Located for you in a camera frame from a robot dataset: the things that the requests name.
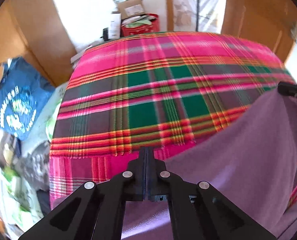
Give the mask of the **purple fleece garment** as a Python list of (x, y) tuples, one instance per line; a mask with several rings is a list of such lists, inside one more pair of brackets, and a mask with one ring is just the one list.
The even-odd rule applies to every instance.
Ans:
[(224, 130), (167, 159), (183, 180), (207, 181), (278, 239), (297, 232), (297, 101), (261, 95)]

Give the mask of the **wooden room door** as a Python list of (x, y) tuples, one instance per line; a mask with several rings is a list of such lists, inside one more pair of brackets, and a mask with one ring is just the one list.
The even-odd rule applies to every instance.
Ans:
[(297, 7), (291, 0), (226, 0), (221, 33), (264, 44), (286, 62), (297, 40)]

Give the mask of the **transparent printed door curtain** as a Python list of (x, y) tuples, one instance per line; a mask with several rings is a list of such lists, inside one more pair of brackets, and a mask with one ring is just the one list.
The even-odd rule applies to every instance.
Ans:
[(175, 31), (219, 34), (222, 30), (227, 0), (173, 0)]

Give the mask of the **pink plaid tablecloth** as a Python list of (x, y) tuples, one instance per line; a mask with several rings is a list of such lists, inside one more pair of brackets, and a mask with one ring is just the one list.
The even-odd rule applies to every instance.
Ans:
[(164, 160), (200, 144), (281, 81), (294, 80), (269, 48), (228, 35), (141, 34), (87, 49), (51, 141), (51, 202), (109, 180), (141, 146)]

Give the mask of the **blue printed tote bag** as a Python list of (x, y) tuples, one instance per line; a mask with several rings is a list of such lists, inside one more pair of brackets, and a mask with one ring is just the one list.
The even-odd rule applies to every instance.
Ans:
[(55, 87), (23, 57), (4, 62), (3, 68), (0, 129), (26, 140)]

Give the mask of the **red patterned storage basket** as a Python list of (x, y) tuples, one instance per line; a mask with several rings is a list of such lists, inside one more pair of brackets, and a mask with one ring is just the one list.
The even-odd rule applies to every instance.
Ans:
[(145, 33), (157, 33), (160, 31), (159, 16), (147, 14), (146, 17), (121, 26), (121, 33), (124, 37)]

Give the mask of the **brown cardboard box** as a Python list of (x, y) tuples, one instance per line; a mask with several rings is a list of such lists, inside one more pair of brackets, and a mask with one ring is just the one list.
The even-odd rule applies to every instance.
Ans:
[(114, 0), (121, 20), (145, 14), (142, 0)]

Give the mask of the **white product box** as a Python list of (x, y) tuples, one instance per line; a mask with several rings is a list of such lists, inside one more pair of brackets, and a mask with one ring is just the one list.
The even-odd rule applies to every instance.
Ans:
[(117, 40), (120, 38), (121, 31), (121, 14), (113, 13), (109, 18), (108, 39)]

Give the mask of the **wooden wardrobe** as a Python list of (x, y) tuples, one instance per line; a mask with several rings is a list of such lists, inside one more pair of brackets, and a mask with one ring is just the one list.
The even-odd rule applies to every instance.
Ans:
[(59, 86), (72, 74), (75, 53), (53, 0), (0, 0), (0, 63), (22, 56)]

